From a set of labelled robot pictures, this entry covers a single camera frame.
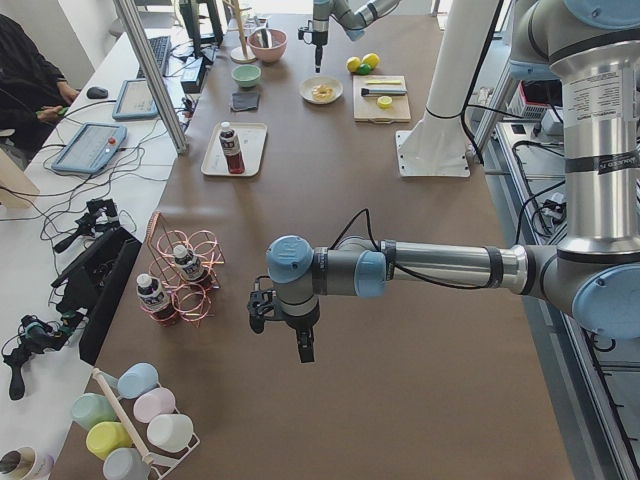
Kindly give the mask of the white plate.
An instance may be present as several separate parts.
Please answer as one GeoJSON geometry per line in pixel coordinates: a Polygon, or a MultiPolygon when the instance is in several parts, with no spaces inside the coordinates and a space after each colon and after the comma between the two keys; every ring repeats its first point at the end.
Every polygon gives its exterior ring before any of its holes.
{"type": "Polygon", "coordinates": [[[299,86],[299,93],[302,98],[312,104],[326,105],[337,100],[343,93],[343,84],[336,78],[331,76],[314,76],[304,80],[299,86]],[[311,90],[315,85],[326,84],[334,89],[334,98],[328,102],[318,102],[312,98],[311,90]]]}

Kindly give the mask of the twisted glazed donut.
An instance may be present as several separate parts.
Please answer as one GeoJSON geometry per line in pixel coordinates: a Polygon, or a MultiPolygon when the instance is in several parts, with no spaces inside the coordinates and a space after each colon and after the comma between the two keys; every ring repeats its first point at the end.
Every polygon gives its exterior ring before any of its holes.
{"type": "Polygon", "coordinates": [[[334,98],[334,89],[330,85],[318,84],[311,90],[312,98],[318,102],[328,102],[334,98]]]}

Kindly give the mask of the cream rabbit tray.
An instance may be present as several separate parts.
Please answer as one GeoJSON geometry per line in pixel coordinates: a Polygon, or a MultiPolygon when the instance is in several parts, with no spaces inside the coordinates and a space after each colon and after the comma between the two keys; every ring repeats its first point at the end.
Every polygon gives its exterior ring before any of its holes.
{"type": "Polygon", "coordinates": [[[265,123],[232,122],[231,127],[239,138],[245,166],[244,172],[241,174],[231,174],[228,171],[226,158],[219,140],[221,123],[218,122],[212,130],[212,136],[201,164],[201,173],[203,175],[217,177],[252,177],[260,171],[268,132],[267,125],[265,123]]]}

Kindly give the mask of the dark drink bottle on tray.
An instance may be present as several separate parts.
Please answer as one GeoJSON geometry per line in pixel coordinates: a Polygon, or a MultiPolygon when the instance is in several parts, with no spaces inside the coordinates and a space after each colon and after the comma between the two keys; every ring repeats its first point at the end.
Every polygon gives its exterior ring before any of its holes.
{"type": "Polygon", "coordinates": [[[239,138],[230,122],[220,124],[219,142],[226,159],[227,169],[230,174],[242,174],[245,172],[243,155],[239,138]]]}

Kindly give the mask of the yellow lemon lower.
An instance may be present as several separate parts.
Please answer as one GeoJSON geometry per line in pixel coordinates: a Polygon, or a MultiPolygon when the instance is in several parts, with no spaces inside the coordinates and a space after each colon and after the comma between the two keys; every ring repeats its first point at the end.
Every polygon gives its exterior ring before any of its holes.
{"type": "Polygon", "coordinates": [[[361,64],[362,64],[362,60],[360,57],[352,56],[346,60],[346,69],[350,73],[355,73],[361,64]]]}

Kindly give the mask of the yellow lemon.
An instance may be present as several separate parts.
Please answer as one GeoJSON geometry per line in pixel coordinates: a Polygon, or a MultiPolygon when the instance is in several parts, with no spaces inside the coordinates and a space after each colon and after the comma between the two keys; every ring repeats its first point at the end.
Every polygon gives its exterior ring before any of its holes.
{"type": "Polygon", "coordinates": [[[362,60],[360,57],[352,56],[346,60],[346,69],[350,73],[355,73],[361,64],[362,64],[362,60]]]}
{"type": "Polygon", "coordinates": [[[362,57],[362,63],[374,70],[380,64],[380,57],[376,53],[368,53],[362,57]]]}

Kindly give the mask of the pink bowl with ice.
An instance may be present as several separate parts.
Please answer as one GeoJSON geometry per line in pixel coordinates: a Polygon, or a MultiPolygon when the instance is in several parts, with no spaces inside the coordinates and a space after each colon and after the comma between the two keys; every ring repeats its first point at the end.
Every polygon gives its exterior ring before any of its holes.
{"type": "Polygon", "coordinates": [[[280,60],[286,50],[288,35],[273,28],[258,28],[247,39],[255,57],[263,63],[274,63],[280,60]]]}

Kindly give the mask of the green lime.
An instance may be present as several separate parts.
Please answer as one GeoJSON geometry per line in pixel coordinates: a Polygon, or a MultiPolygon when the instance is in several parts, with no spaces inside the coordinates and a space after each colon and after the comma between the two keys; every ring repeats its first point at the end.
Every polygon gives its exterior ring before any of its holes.
{"type": "Polygon", "coordinates": [[[372,67],[367,63],[362,63],[356,70],[358,75],[369,75],[372,71],[372,67]]]}

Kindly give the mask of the yellow lemon upper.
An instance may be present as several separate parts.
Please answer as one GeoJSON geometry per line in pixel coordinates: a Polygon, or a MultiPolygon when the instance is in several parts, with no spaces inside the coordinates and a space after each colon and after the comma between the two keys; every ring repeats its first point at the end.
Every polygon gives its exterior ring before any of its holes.
{"type": "Polygon", "coordinates": [[[376,53],[368,53],[362,57],[362,63],[374,70],[380,64],[380,57],[376,53]]]}

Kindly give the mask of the metal ice scoop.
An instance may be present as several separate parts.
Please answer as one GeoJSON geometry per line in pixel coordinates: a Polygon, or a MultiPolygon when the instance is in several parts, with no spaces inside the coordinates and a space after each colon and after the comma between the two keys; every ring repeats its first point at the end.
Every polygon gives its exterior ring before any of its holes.
{"type": "Polygon", "coordinates": [[[271,49],[275,46],[275,41],[269,28],[258,29],[256,31],[256,39],[261,48],[271,49]]]}

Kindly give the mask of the bamboo cutting board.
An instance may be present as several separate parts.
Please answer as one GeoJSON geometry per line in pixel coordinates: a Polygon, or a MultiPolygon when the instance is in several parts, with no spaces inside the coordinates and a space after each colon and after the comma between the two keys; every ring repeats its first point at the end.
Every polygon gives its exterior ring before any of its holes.
{"type": "Polygon", "coordinates": [[[411,120],[408,89],[405,78],[402,75],[367,75],[354,76],[352,78],[354,119],[356,121],[372,121],[378,123],[409,122],[411,120]],[[365,85],[366,80],[371,79],[399,79],[402,85],[365,85]],[[380,96],[363,97],[360,94],[362,87],[366,88],[402,88],[407,90],[405,96],[391,96],[393,105],[390,109],[383,110],[376,105],[380,96]]]}

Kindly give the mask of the mint green bowl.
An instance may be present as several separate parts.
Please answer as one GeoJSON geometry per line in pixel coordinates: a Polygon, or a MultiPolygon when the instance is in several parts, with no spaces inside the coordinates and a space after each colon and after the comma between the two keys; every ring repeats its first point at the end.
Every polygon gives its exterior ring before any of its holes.
{"type": "Polygon", "coordinates": [[[231,76],[239,87],[252,88],[261,81],[262,70],[256,65],[239,65],[232,70],[231,76]]]}

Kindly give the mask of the wooden cup tree stand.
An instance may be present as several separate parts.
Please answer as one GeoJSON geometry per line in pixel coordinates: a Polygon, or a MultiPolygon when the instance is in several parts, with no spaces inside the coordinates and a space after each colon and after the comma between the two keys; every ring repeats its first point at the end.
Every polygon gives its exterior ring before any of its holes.
{"type": "Polygon", "coordinates": [[[238,47],[242,47],[243,49],[249,49],[247,46],[246,34],[244,29],[244,22],[242,19],[243,9],[240,8],[240,4],[238,0],[224,0],[224,5],[229,7],[232,14],[233,19],[236,22],[236,31],[239,36],[240,45],[238,47]]]}

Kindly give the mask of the half lemon slice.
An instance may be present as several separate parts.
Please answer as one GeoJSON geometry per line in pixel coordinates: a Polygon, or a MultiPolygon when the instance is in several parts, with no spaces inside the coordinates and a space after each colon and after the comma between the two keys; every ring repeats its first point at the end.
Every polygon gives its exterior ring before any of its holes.
{"type": "Polygon", "coordinates": [[[376,105],[383,110],[390,109],[393,105],[393,98],[391,96],[380,96],[376,100],[376,105]]]}

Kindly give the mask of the round wooden stand base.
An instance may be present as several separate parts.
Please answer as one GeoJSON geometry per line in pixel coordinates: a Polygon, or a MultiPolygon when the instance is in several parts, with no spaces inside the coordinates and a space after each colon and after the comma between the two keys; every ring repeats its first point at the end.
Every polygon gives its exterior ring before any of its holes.
{"type": "Polygon", "coordinates": [[[234,48],[230,53],[230,58],[237,64],[248,64],[256,60],[250,49],[243,49],[242,47],[234,48]]]}

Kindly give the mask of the steel muddler black tip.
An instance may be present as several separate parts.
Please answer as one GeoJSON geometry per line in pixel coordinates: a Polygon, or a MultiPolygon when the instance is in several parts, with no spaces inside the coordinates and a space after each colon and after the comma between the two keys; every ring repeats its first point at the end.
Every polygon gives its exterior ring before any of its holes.
{"type": "Polygon", "coordinates": [[[407,94],[406,89],[402,88],[366,88],[362,87],[360,94],[363,97],[373,96],[405,96],[407,94]]]}

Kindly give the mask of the grey folded cloth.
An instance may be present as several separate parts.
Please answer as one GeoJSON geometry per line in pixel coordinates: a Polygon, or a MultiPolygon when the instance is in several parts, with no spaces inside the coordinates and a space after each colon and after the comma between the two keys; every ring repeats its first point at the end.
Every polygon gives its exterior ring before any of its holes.
{"type": "Polygon", "coordinates": [[[231,95],[230,109],[234,112],[257,110],[259,101],[259,92],[234,92],[231,95]]]}

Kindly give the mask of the dark drink bottle in rack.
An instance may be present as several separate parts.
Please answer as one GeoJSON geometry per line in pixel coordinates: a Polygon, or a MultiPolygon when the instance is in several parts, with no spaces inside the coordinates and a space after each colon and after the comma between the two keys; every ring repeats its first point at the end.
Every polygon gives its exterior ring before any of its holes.
{"type": "Polygon", "coordinates": [[[184,244],[173,247],[174,263],[185,281],[197,284],[204,289],[212,286],[212,277],[201,263],[200,258],[184,244]]]}

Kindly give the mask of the black keyboard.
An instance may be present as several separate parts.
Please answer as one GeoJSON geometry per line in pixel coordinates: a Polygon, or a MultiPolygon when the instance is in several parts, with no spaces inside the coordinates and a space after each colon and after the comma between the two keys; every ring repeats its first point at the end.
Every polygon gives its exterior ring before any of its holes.
{"type": "Polygon", "coordinates": [[[148,38],[147,41],[154,55],[160,75],[165,76],[172,49],[171,37],[159,36],[148,38]]]}

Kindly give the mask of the blue teach pendant far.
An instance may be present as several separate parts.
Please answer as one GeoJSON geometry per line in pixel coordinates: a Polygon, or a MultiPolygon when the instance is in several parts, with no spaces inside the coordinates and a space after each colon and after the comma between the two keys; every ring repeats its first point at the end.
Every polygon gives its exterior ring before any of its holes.
{"type": "Polygon", "coordinates": [[[145,79],[125,80],[122,83],[112,118],[116,121],[155,118],[158,108],[145,79]]]}

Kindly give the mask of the blue teach pendant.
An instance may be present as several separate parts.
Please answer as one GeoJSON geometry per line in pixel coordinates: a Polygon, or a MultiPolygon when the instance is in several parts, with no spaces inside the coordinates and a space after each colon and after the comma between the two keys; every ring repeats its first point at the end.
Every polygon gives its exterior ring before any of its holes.
{"type": "Polygon", "coordinates": [[[158,108],[145,79],[125,80],[122,83],[112,118],[116,121],[155,118],[158,108]]]}
{"type": "Polygon", "coordinates": [[[95,174],[117,153],[127,137],[119,124],[86,123],[61,150],[51,168],[56,172],[95,174]]]}

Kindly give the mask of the pastel cup rack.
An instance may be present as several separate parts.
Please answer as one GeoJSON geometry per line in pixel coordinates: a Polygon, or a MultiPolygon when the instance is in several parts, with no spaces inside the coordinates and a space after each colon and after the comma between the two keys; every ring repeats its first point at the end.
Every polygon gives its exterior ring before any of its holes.
{"type": "Polygon", "coordinates": [[[95,368],[91,379],[99,391],[79,396],[70,415],[106,479],[166,479],[200,445],[153,365],[137,363],[118,377],[95,368]]]}

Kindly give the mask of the blue teach pendant near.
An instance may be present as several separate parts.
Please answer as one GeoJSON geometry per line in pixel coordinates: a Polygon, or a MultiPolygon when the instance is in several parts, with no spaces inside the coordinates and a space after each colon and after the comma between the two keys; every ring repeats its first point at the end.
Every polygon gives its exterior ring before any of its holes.
{"type": "Polygon", "coordinates": [[[119,124],[86,123],[61,150],[51,168],[56,172],[95,174],[117,153],[127,137],[119,124]]]}

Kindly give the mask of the seated person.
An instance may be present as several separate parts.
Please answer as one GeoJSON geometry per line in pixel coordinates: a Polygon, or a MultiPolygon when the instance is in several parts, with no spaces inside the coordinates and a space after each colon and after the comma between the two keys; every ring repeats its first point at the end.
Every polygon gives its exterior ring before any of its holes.
{"type": "Polygon", "coordinates": [[[79,91],[38,50],[23,28],[1,17],[1,128],[29,159],[62,119],[79,91]]]}

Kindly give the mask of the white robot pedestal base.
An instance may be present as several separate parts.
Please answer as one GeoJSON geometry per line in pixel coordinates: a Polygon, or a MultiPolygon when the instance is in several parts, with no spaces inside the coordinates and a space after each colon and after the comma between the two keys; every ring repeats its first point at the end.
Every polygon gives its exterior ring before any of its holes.
{"type": "Polygon", "coordinates": [[[466,104],[493,38],[501,1],[454,1],[449,11],[424,115],[396,133],[403,177],[470,176],[466,104]]]}

